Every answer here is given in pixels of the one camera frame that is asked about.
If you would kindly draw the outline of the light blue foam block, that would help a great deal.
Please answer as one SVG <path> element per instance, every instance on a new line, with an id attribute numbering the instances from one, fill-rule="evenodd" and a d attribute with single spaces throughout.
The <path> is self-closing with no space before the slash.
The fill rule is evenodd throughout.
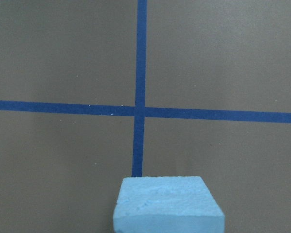
<path id="1" fill-rule="evenodd" d="M 113 228 L 116 233 L 223 233 L 225 215 L 199 176 L 126 177 Z"/>

